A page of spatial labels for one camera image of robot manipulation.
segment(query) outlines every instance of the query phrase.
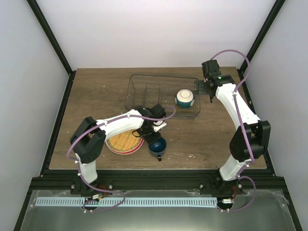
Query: blue mug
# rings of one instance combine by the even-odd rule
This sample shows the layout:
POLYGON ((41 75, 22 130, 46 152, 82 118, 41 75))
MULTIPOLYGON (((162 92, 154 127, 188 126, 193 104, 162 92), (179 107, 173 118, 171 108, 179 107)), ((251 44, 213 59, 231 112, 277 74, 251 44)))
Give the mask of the blue mug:
POLYGON ((190 90, 182 89, 177 93, 175 103, 181 108, 190 108, 194 104, 194 95, 190 90))
POLYGON ((152 144, 148 144, 150 154, 158 159, 162 160, 162 156, 165 153, 167 142, 164 138, 160 137, 157 141, 152 144))

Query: wire rack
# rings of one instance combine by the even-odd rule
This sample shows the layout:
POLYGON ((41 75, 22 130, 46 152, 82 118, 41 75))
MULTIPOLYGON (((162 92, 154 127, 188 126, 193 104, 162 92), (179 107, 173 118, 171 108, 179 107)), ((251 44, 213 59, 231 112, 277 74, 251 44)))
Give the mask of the wire rack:
MULTIPOLYGON (((153 107, 156 104, 164 108, 175 106, 175 117, 195 118, 200 112, 200 96, 195 94, 195 81, 193 77, 163 76, 163 75, 140 75, 130 76, 128 91, 125 100, 125 108, 133 109, 135 106, 153 107), (194 92, 195 103, 190 108, 180 108, 175 103, 175 96, 181 89, 189 89, 194 92)), ((167 115, 173 112, 166 109, 167 115)))

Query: orange plate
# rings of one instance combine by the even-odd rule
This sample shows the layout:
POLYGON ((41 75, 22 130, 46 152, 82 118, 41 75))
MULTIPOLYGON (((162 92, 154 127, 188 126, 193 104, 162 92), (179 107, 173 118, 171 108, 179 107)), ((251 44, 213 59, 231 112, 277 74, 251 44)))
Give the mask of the orange plate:
POLYGON ((107 147, 112 152, 121 155, 128 155, 137 151, 142 146, 144 139, 134 137, 132 131, 129 130, 111 137, 105 142, 107 147))

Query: white plastic comb strip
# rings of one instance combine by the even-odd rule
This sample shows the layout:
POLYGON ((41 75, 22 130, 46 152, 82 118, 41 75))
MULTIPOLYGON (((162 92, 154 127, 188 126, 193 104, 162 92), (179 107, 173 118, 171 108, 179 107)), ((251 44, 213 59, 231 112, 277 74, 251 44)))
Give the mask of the white plastic comb strip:
MULTIPOLYGON (((83 206, 85 197, 38 197, 35 206, 83 206)), ((106 197, 98 202, 88 202, 87 206, 110 207, 122 198, 106 197)), ((216 207, 215 197, 127 197, 119 207, 216 207)))

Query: black metal frame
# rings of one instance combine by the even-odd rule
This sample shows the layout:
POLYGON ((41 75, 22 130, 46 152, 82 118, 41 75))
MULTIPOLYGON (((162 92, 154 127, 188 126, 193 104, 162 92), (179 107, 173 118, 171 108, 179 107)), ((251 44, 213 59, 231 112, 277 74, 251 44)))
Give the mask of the black metal frame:
MULTIPOLYGON (((27 0, 37 20, 42 26, 47 38, 55 49, 59 59, 66 69, 69 79, 65 88, 64 96, 60 105, 60 110, 52 131, 50 143, 45 155, 44 163, 40 172, 40 177, 33 178, 29 186, 29 191, 26 195, 23 207, 17 220, 15 229, 20 230, 26 209, 33 190, 71 190, 74 181, 78 179, 76 170, 50 170, 49 164, 55 147, 55 143, 60 130, 61 122, 64 116, 68 97, 73 86, 76 71, 72 71, 66 57, 64 56, 59 43, 57 42, 51 28, 48 25, 46 18, 39 8, 36 0, 27 0)), ((276 18, 279 10, 283 6, 285 0, 276 0, 267 19, 258 33, 247 57, 251 61, 260 46, 263 38, 268 32, 271 24, 276 18)), ((244 62, 238 69, 240 79, 243 79, 243 74, 247 68, 247 63, 244 62)), ((243 84, 243 90, 247 102, 253 112, 255 112, 252 100, 246 83, 243 84)), ((269 153, 264 155, 267 168, 266 169, 247 169, 243 171, 243 175, 250 176, 258 189, 281 189, 284 196, 289 200, 289 210, 292 215, 296 230, 301 231, 295 208, 293 206, 289 191, 283 177, 275 176, 273 164, 269 153)), ((195 190, 200 184, 207 184, 210 179, 216 174, 216 170, 98 170, 98 181, 101 183, 112 182, 114 190, 195 190)), ((241 180, 243 189, 252 189, 249 181, 241 180)), ((200 189, 201 194, 211 194, 215 197, 225 196, 217 194, 206 188, 200 189)))

